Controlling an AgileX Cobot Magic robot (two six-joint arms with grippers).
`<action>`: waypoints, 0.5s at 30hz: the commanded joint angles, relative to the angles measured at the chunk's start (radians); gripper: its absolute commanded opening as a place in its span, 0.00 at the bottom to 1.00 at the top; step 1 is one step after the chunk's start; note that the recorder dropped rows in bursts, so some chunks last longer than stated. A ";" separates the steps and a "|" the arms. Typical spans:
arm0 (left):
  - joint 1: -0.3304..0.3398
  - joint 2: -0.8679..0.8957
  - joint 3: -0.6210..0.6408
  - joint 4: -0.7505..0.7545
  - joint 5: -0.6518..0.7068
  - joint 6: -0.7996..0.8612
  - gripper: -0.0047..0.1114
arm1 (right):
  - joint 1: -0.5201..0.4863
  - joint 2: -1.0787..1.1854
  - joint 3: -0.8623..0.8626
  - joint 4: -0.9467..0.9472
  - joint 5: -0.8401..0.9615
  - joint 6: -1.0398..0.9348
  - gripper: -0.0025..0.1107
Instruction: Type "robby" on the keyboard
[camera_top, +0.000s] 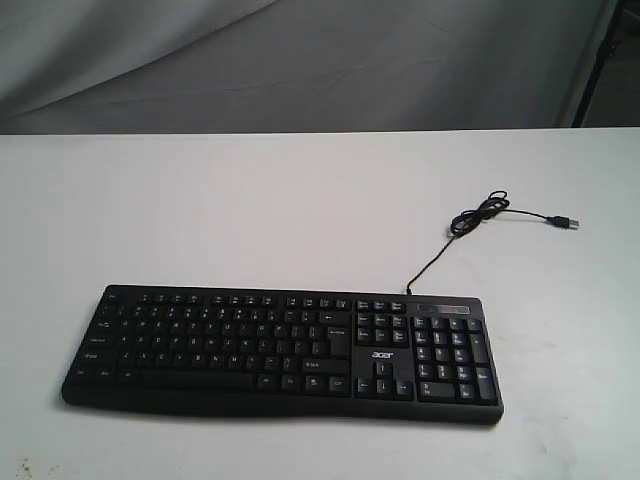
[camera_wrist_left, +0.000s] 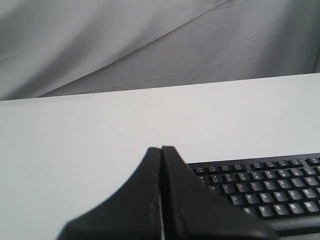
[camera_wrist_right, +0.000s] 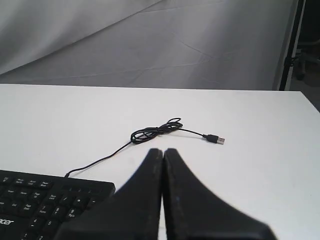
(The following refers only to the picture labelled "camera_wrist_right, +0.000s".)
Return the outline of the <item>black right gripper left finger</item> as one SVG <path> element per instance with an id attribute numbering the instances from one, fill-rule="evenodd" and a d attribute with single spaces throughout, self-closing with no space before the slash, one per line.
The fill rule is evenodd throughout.
<path id="1" fill-rule="evenodd" d="M 163 152 L 152 148 L 110 198 L 63 223 L 56 240 L 156 240 L 162 198 Z"/>

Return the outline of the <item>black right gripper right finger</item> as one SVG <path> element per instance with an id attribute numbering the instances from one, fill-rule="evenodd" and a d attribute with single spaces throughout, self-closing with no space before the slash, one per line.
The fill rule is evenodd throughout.
<path id="1" fill-rule="evenodd" d="M 192 173 L 179 152 L 164 152 L 162 197 L 169 240 L 274 240 L 271 228 L 232 207 Z"/>

